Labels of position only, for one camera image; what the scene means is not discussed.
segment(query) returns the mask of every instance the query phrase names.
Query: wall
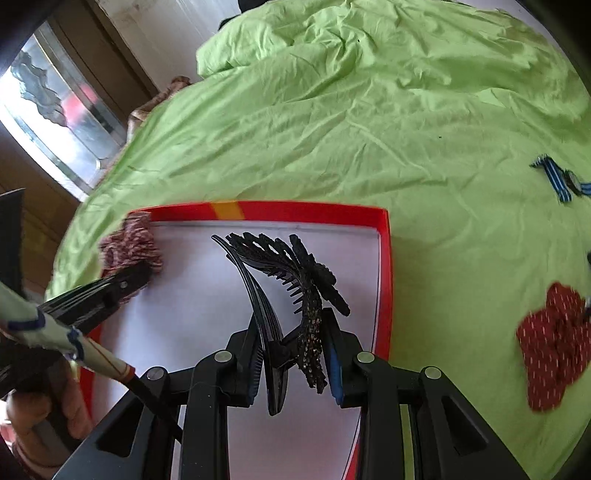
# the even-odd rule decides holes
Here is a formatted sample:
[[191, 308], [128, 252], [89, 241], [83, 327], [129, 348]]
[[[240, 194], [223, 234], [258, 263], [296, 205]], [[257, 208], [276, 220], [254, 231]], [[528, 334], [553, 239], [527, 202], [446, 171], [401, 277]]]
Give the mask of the wall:
[[197, 80], [195, 52], [219, 23], [238, 15], [236, 0], [98, 0], [159, 89], [185, 75]]

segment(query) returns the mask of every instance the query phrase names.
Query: metal screw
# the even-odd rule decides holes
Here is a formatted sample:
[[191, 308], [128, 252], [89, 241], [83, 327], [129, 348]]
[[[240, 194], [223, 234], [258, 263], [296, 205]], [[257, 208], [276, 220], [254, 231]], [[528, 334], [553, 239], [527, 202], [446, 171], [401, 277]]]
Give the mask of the metal screw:
[[227, 350], [220, 350], [218, 353], [215, 354], [214, 359], [216, 360], [216, 362], [224, 364], [232, 360], [232, 353], [228, 352]]
[[437, 367], [427, 367], [425, 369], [425, 375], [431, 380], [437, 380], [438, 378], [441, 378], [441, 370]]
[[357, 354], [357, 360], [363, 364], [370, 364], [375, 360], [375, 357], [372, 352], [359, 352]]
[[164, 376], [164, 368], [162, 367], [152, 367], [146, 373], [146, 377], [148, 380], [160, 380]]

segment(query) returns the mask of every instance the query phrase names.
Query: black hair comb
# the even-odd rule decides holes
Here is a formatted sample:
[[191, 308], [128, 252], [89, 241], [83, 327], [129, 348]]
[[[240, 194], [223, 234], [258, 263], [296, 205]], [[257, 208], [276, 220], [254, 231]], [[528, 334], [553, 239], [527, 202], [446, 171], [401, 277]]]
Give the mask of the black hair comb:
[[248, 361], [249, 378], [246, 379], [249, 385], [248, 400], [252, 405], [258, 392], [261, 371], [264, 366], [269, 414], [276, 415], [283, 408], [288, 378], [288, 367], [285, 368], [283, 365], [275, 364], [270, 347], [270, 345], [283, 340], [281, 325], [261, 286], [246, 269], [241, 258], [222, 238], [217, 235], [213, 235], [212, 238], [226, 251], [228, 258], [240, 272], [252, 305], [252, 319], [249, 330], [253, 329], [252, 321], [254, 320], [258, 334], [257, 338], [253, 339], [255, 353]]
[[291, 297], [299, 295], [294, 300], [294, 304], [301, 303], [295, 313], [302, 314], [297, 336], [297, 364], [308, 385], [322, 393], [326, 386], [320, 363], [322, 298], [342, 315], [350, 314], [347, 302], [335, 288], [335, 276], [307, 252], [297, 235], [290, 235], [291, 247], [280, 238], [272, 240], [262, 233], [258, 237], [249, 232], [244, 232], [243, 236], [231, 233], [226, 239], [246, 265], [282, 280], [284, 285], [290, 284], [287, 290], [294, 290]]

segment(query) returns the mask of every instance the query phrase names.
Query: bed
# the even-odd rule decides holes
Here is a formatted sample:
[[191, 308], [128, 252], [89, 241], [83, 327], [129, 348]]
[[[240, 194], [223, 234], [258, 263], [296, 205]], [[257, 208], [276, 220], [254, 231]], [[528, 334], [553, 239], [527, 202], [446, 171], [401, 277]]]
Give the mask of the bed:
[[79, 207], [54, 297], [100, 274], [133, 209], [300, 200], [388, 209], [392, 364], [439, 366], [530, 478], [591, 418], [591, 376], [534, 413], [515, 329], [560, 281], [586, 295], [591, 203], [557, 200], [542, 153], [591, 179], [589, 94], [507, 14], [432, 0], [275, 0], [197, 52], [204, 81], [160, 105]]

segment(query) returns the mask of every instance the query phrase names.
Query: red polka dot fabric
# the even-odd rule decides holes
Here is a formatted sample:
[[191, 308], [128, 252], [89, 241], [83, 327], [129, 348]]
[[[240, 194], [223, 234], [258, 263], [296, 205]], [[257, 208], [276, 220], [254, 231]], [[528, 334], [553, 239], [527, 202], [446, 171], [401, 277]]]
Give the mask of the red polka dot fabric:
[[585, 299], [570, 287], [554, 283], [543, 309], [530, 313], [517, 329], [527, 370], [527, 399], [532, 410], [560, 405], [566, 387], [591, 360], [591, 323], [585, 321]]

